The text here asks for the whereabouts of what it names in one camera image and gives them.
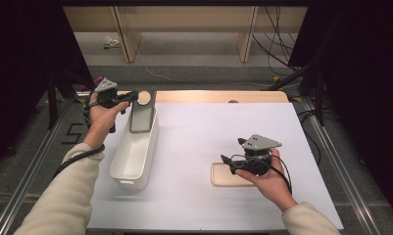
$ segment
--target cable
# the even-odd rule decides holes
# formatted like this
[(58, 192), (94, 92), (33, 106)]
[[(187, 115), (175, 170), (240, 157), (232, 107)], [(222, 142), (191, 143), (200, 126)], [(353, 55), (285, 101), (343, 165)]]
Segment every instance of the cable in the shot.
[(291, 40), (293, 40), (293, 42), (296, 43), (296, 40), (294, 40), (294, 37), (291, 35), (291, 33), (288, 33), (288, 35), (291, 37)]
[[(242, 157), (242, 158), (245, 158), (245, 161), (238, 161), (238, 162), (241, 162), (241, 164), (237, 164), (235, 161), (232, 160), (234, 157)], [(232, 164), (233, 164), (235, 167), (237, 167), (237, 168), (241, 168), (244, 164), (247, 164), (247, 163), (249, 163), (249, 162), (251, 162), (251, 161), (257, 160), (258, 158), (259, 158), (259, 156), (252, 157), (252, 156), (245, 156), (245, 155), (232, 155), (232, 157), (230, 157)], [(279, 156), (276, 156), (276, 155), (269, 155), (269, 156), (267, 157), (267, 159), (268, 159), (268, 158), (277, 158), (277, 159), (279, 159), (279, 161), (280, 161), (280, 162), (282, 163), (282, 165), (284, 166), (285, 171), (287, 172), (288, 178), (285, 177), (285, 175), (284, 175), (281, 171), (279, 171), (277, 168), (275, 168), (275, 167), (272, 166), (271, 164), (268, 164), (267, 162), (261, 161), (261, 160), (263, 160), (263, 159), (260, 159), (258, 162), (260, 162), (261, 164), (265, 165), (266, 167), (272, 169), (275, 173), (277, 173), (277, 174), (284, 180), (285, 184), (287, 185), (288, 191), (289, 191), (290, 194), (292, 195), (292, 194), (293, 194), (293, 189), (292, 189), (292, 185), (291, 185), (291, 176), (290, 176), (290, 172), (288, 171), (287, 165), (285, 164), (285, 162), (284, 162)]]
[[(271, 39), (266, 33), (264, 33), (264, 36), (265, 36), (269, 41), (272, 41), (272, 39)], [(278, 42), (276, 42), (276, 41), (274, 41), (273, 43), (276, 44), (276, 45), (278, 45), (278, 46), (283, 46), (283, 47), (285, 47), (285, 48), (287, 48), (287, 49), (290, 49), (290, 50), (293, 49), (292, 47), (289, 47), (289, 46), (286, 46), (286, 45), (282, 45), (282, 44), (280, 44), (280, 43), (278, 43)]]
[(271, 53), (269, 50), (267, 50), (255, 37), (255, 35), (253, 34), (252, 37), (254, 38), (254, 40), (257, 42), (257, 44), (261, 47), (261, 49), (263, 49), (267, 54), (269, 54), (269, 56), (273, 57), (274, 59), (276, 59), (277, 61), (279, 61), (280, 63), (282, 63), (283, 65), (287, 66), (289, 69), (292, 69), (293, 71), (296, 71), (295, 69), (291, 68), (288, 66), (287, 63), (281, 61), (277, 56), (275, 56), (273, 53)]
[[(322, 108), (323, 110), (332, 110), (331, 108)], [(310, 110), (310, 111), (304, 111), (301, 113), (298, 113), (297, 116), (301, 116), (303, 114), (306, 114), (301, 120), (300, 120), (300, 125), (303, 128), (304, 133), (306, 134), (306, 136), (310, 139), (310, 141), (312, 141), (312, 143), (316, 146), (316, 149), (318, 150), (318, 159), (317, 159), (317, 165), (320, 165), (321, 162), (321, 150), (319, 148), (318, 143), (312, 138), (312, 136), (306, 131), (306, 129), (304, 128), (304, 121), (307, 118), (310, 118), (312, 116), (314, 116), (316, 114), (316, 110)]]
[(210, 81), (179, 80), (179, 79), (172, 79), (172, 78), (169, 78), (169, 77), (163, 76), (163, 75), (153, 74), (152, 72), (150, 72), (148, 70), (147, 66), (145, 67), (145, 69), (147, 70), (147, 72), (150, 75), (152, 75), (154, 77), (160, 77), (160, 78), (164, 78), (166, 80), (175, 81), (175, 82), (193, 82), (193, 83), (200, 83), (200, 84), (204, 84), (204, 83), (223, 83), (223, 84), (230, 84), (230, 85), (250, 84), (250, 85), (259, 85), (259, 86), (272, 86), (272, 85), (266, 85), (266, 84), (261, 84), (261, 83), (254, 83), (254, 82), (227, 82), (227, 81), (212, 81), (212, 80), (210, 80)]
[(76, 155), (74, 157), (71, 157), (70, 159), (68, 159), (66, 162), (62, 163), (59, 166), (59, 168), (55, 171), (55, 174), (53, 175), (52, 179), (54, 179), (60, 172), (62, 172), (62, 170), (64, 170), (66, 167), (68, 167), (69, 165), (73, 164), (74, 162), (79, 161), (81, 159), (84, 159), (86, 157), (89, 157), (89, 156), (101, 153), (104, 150), (105, 150), (105, 146), (102, 145), (99, 149), (91, 150), (91, 151), (84, 152), (82, 154)]
[[(273, 35), (272, 39), (269, 38), (269, 37), (264, 33), (264, 35), (266, 36), (266, 38), (268, 38), (268, 39), (271, 41), (270, 51), (271, 51), (272, 43), (275, 43), (275, 44), (277, 44), (277, 45), (279, 45), (279, 46), (281, 47), (281, 51), (282, 51), (282, 53), (284, 54), (285, 60), (288, 61), (288, 58), (287, 58), (287, 56), (286, 56), (286, 54), (285, 54), (285, 52), (286, 52), (287, 55), (290, 57), (290, 59), (293, 61), (293, 59), (291, 58), (291, 53), (288, 51), (288, 49), (292, 50), (293, 48), (288, 47), (288, 46), (285, 45), (284, 41), (283, 41), (282, 38), (281, 38), (280, 32), (279, 32), (279, 17), (280, 17), (280, 13), (281, 13), (281, 7), (279, 7), (279, 6), (276, 7), (276, 14), (275, 14), (275, 17), (276, 17), (276, 24), (274, 24), (274, 22), (273, 22), (273, 20), (272, 20), (272, 17), (270, 16), (270, 12), (269, 12), (268, 8), (265, 7), (265, 9), (266, 9), (266, 12), (267, 12), (267, 14), (268, 14), (268, 16), (269, 16), (271, 25), (272, 25), (272, 27), (273, 27), (273, 29), (274, 29), (274, 35)], [(290, 33), (288, 33), (288, 35), (291, 37), (291, 39), (292, 39), (293, 42), (295, 43), (295, 40), (294, 40), (294, 38), (292, 37), (292, 35), (291, 35)], [(279, 43), (277, 43), (277, 42), (274, 41), (275, 36), (278, 36)]]

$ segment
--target gray floor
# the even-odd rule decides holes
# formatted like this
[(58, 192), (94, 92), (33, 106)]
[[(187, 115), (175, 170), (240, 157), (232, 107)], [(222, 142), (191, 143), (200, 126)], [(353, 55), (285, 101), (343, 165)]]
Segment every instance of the gray floor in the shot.
[[(78, 33), (79, 45), (85, 61), (93, 76), (104, 75), (116, 81), (120, 89), (180, 90), (259, 90), (273, 84), (276, 72), (292, 71), (276, 60), (270, 60), (264, 51), (253, 42), (249, 61), (239, 61), (238, 49), (232, 33), (144, 33), (139, 45), (139, 54), (134, 63), (127, 64), (120, 49), (104, 50), (104, 38), (110, 36), (118, 39), (114, 33)], [(263, 34), (257, 38), (270, 47)], [(287, 44), (293, 44), (291, 37), (284, 35)], [(280, 59), (285, 59), (281, 48), (274, 46), (272, 51)], [(296, 87), (299, 81), (283, 88), (289, 97), (297, 96)], [(297, 113), (304, 111), (303, 102), (292, 102)], [(63, 154), (73, 145), (66, 144), (76, 140), (76, 136), (67, 135), (73, 125), (72, 133), (86, 132), (81, 125), (81, 104), (74, 101), (64, 116), (57, 130), (54, 143), (44, 159), (41, 168), (29, 188), (24, 202), (11, 224), (9, 234), (19, 226), (39, 195), (51, 181), (54, 170), (60, 164)], [(334, 112), (324, 114), (325, 129), (329, 133), (342, 162), (348, 169), (359, 193), (365, 200), (380, 234), (393, 234), (393, 210), (379, 191), (364, 165), (358, 162), (359, 154), (345, 131), (341, 121)], [(35, 156), (38, 146), (46, 134), (48, 112), (46, 99), (37, 105), (32, 119), (25, 131), (14, 144), (16, 153), (5, 156), (0, 161), (0, 213), (6, 206), (22, 179), (25, 170)], [(305, 131), (318, 142), (321, 150), (319, 169), (326, 183), (329, 194), (341, 217), (345, 229), (342, 234), (365, 234), (345, 190), (324, 151), (322, 144), (309, 120), (305, 122)], [(310, 142), (310, 146), (318, 157), (318, 148)], [(112, 232), (88, 231), (87, 234), (112, 234)]]

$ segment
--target metal frame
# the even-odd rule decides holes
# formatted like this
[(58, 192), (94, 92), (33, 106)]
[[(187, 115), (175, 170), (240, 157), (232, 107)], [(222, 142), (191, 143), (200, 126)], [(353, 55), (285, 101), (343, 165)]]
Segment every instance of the metal frame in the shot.
[[(314, 109), (314, 106), (309, 98), (303, 98), (303, 106), (305, 110), (310, 111)], [(369, 207), (365, 203), (364, 198), (360, 194), (358, 188), (352, 180), (352, 177), (348, 173), (346, 166), (343, 164), (342, 159), (336, 151), (333, 143), (330, 140), (324, 126), (319, 124), (319, 121), (312, 117), (312, 124), (318, 134), (320, 143), (327, 152), (327, 156), (333, 166), (337, 177), (345, 190), (346, 196), (348, 197), (352, 208), (354, 209), (356, 216), (366, 234), (381, 234), (376, 222), (374, 221), (373, 215), (370, 212)]]
[(37, 149), (37, 152), (32, 159), (30, 165), (25, 171), (25, 175), (22, 177), (19, 186), (11, 196), (9, 202), (7, 203), (7, 206), (0, 213), (0, 234), (7, 234), (11, 224), (13, 223), (14, 218), (16, 217), (16, 214), (18, 213), (22, 205), (25, 194), (30, 188), (37, 172), (42, 166), (43, 160), (45, 159), (50, 147), (53, 144), (56, 133), (59, 130), (60, 123), (62, 122), (67, 110), (72, 103), (72, 99), (64, 101), (59, 118), (55, 122), (53, 128), (49, 129), (46, 132), (46, 135), (43, 138), (43, 141), (40, 144), (39, 148)]
[(157, 91), (146, 91), (150, 94), (150, 101), (147, 104), (140, 104), (138, 101), (132, 102), (131, 107), (131, 133), (150, 132), (154, 118), (154, 107), (156, 105)]

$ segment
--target white table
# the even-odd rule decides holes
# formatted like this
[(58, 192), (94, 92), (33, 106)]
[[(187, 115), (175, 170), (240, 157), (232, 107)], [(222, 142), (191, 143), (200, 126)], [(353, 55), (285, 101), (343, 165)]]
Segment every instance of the white table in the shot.
[(162, 232), (284, 230), (281, 212), (255, 187), (216, 187), (211, 165), (221, 154), (243, 154), (237, 138), (258, 133), (278, 148), (293, 196), (343, 229), (295, 111), (289, 103), (156, 104), (159, 136), (146, 188), (122, 189), (110, 177), (128, 114), (107, 138), (88, 229)]

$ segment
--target black cable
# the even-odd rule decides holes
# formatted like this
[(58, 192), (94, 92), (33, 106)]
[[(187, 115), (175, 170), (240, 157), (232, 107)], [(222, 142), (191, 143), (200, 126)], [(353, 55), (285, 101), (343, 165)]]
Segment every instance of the black cable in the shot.
[[(323, 110), (332, 110), (331, 108), (322, 108)], [(319, 148), (318, 143), (312, 138), (312, 136), (306, 131), (306, 129), (304, 128), (304, 122), (307, 118), (310, 118), (312, 116), (314, 116), (316, 114), (316, 110), (310, 110), (310, 111), (304, 111), (301, 112), (299, 114), (297, 114), (297, 116), (306, 114), (300, 121), (301, 127), (303, 128), (304, 133), (306, 134), (306, 136), (309, 138), (310, 141), (312, 141), (312, 143), (316, 146), (316, 149), (318, 150), (318, 159), (317, 159), (317, 165), (320, 165), (321, 162), (321, 150)]]
[(267, 54), (269, 54), (269, 56), (273, 57), (274, 59), (276, 59), (277, 61), (279, 61), (280, 63), (282, 63), (283, 65), (287, 66), (288, 68), (292, 69), (293, 71), (296, 71), (295, 69), (291, 68), (288, 66), (287, 63), (281, 61), (277, 56), (275, 56), (271, 51), (267, 50), (255, 37), (255, 35), (252, 35), (254, 40), (257, 42), (257, 44), (261, 47), (261, 49), (263, 49)]
[[(272, 48), (272, 44), (273, 44), (273, 42), (274, 42), (274, 39), (275, 39), (275, 33), (274, 33), (274, 35), (273, 35), (273, 37), (272, 37), (269, 51), (271, 51), (271, 48)], [(270, 64), (270, 55), (272, 55), (272, 54), (269, 53), (269, 67), (270, 67), (270, 69), (271, 69), (274, 73), (276, 73), (276, 74), (278, 74), (278, 75), (290, 75), (290, 74), (282, 74), (282, 73), (279, 73), (279, 72), (273, 70), (273, 69), (272, 69), (272, 66), (271, 66), (271, 64)]]
[[(323, 107), (322, 110), (330, 111), (330, 110), (333, 110), (333, 109), (330, 108), (330, 107)], [(309, 113), (313, 113), (314, 114), (315, 112), (316, 112), (316, 110), (303, 111), (301, 113), (298, 113), (297, 116), (300, 116), (300, 115), (303, 115), (303, 114), (309, 114)]]
[[(323, 110), (323, 111), (333, 111), (333, 109), (332, 109), (332, 108), (329, 108), (329, 107), (323, 108), (322, 110)], [(303, 114), (305, 114), (305, 113), (314, 112), (314, 111), (315, 111), (315, 110), (304, 111), (304, 112), (298, 113), (297, 116), (303, 115)], [(323, 113), (323, 117), (326, 118), (326, 119), (328, 119), (328, 120), (331, 120), (331, 121), (340, 122), (339, 118), (337, 118), (337, 117), (328, 117), (328, 116), (325, 116), (324, 113)]]
[[(266, 12), (267, 12), (267, 14), (268, 14), (268, 16), (269, 16), (271, 25), (272, 25), (272, 27), (273, 27), (273, 29), (274, 29), (274, 36), (273, 36), (273, 38), (272, 38), (272, 41), (273, 41), (273, 39), (275, 38), (275, 36), (277, 35), (277, 36), (278, 36), (278, 39), (279, 39), (279, 42), (280, 42), (280, 44), (281, 44), (281, 51), (282, 51), (282, 54), (284, 54), (285, 60), (288, 61), (288, 58), (287, 58), (287, 56), (285, 55), (285, 52), (284, 52), (284, 49), (283, 49), (283, 46), (285, 47), (285, 44), (284, 44), (284, 41), (282, 40), (282, 38), (281, 38), (281, 36), (280, 36), (280, 34), (279, 34), (279, 15), (280, 15), (280, 12), (281, 12), (281, 7), (278, 7), (278, 6), (275, 7), (275, 11), (276, 11), (276, 13), (275, 13), (276, 24), (274, 24), (274, 22), (273, 22), (273, 20), (272, 20), (272, 17), (271, 17), (271, 15), (270, 15), (270, 13), (269, 13), (269, 9), (266, 7)], [(287, 54), (290, 56), (290, 53), (288, 52), (288, 50), (287, 50), (286, 47), (285, 47), (285, 50), (286, 50)]]
[(59, 168), (55, 171), (55, 174), (53, 175), (52, 179), (54, 179), (60, 172), (62, 172), (62, 170), (64, 170), (66, 167), (68, 167), (69, 165), (73, 164), (74, 162), (79, 161), (81, 159), (84, 159), (86, 157), (89, 157), (89, 156), (101, 153), (102, 151), (104, 151), (104, 149), (105, 149), (105, 146), (102, 145), (99, 149), (91, 150), (91, 151), (88, 151), (88, 152), (84, 152), (82, 154), (76, 155), (76, 156), (68, 159), (66, 162), (62, 163), (59, 166)]
[[(233, 157), (242, 157), (245, 158), (245, 161), (238, 161), (241, 162), (241, 164), (236, 164), (235, 161), (233, 161)], [(245, 156), (245, 155), (233, 155), (230, 159), (232, 164), (237, 167), (240, 168), (242, 167), (245, 163), (249, 163), (250, 161), (253, 161), (255, 159), (257, 159), (258, 157), (253, 157), (253, 156)], [(291, 186), (291, 176), (290, 176), (290, 172), (288, 171), (287, 165), (285, 164), (285, 162), (278, 156), (275, 155), (270, 155), (269, 158), (277, 158), (279, 159), (280, 162), (282, 162), (285, 171), (287, 172), (287, 177), (285, 177), (284, 173), (282, 173), (281, 171), (279, 171), (277, 168), (275, 168), (274, 166), (272, 166), (271, 164), (268, 164), (267, 162), (263, 162), (263, 161), (258, 161), (259, 163), (265, 165), (266, 167), (272, 169), (274, 172), (276, 172), (279, 176), (281, 176), (281, 178), (284, 180), (285, 184), (287, 185), (288, 191), (290, 192), (290, 194), (293, 194), (293, 190), (292, 190), (292, 186)]]
[[(265, 36), (269, 41), (272, 41), (272, 39), (271, 39), (266, 33), (264, 33), (264, 36)], [(287, 46), (287, 45), (279, 44), (279, 43), (276, 42), (276, 41), (274, 41), (273, 43), (276, 44), (276, 45), (278, 45), (278, 46), (283, 46), (283, 47), (285, 47), (285, 48), (287, 48), (287, 49), (290, 49), (290, 50), (293, 49), (292, 47), (289, 47), (289, 46)]]
[(279, 176), (281, 176), (281, 178), (284, 180), (285, 184), (287, 185), (288, 188), (288, 192), (290, 192), (291, 195), (293, 195), (293, 189), (291, 186), (291, 177), (290, 177), (290, 172), (288, 171), (287, 165), (285, 164), (285, 162), (278, 156), (275, 155), (271, 155), (272, 158), (277, 158), (279, 159), (280, 162), (282, 162), (282, 164), (284, 165), (285, 171), (287, 172), (287, 177), (285, 177), (285, 175), (279, 171), (277, 168), (275, 168), (274, 166), (272, 166), (271, 164), (267, 164), (265, 162), (260, 161), (260, 163), (266, 165), (268, 168), (272, 169), (275, 173), (277, 173)]
[(291, 40), (293, 40), (293, 42), (296, 43), (296, 40), (294, 40), (294, 37), (291, 35), (291, 33), (288, 33), (288, 35), (291, 37)]

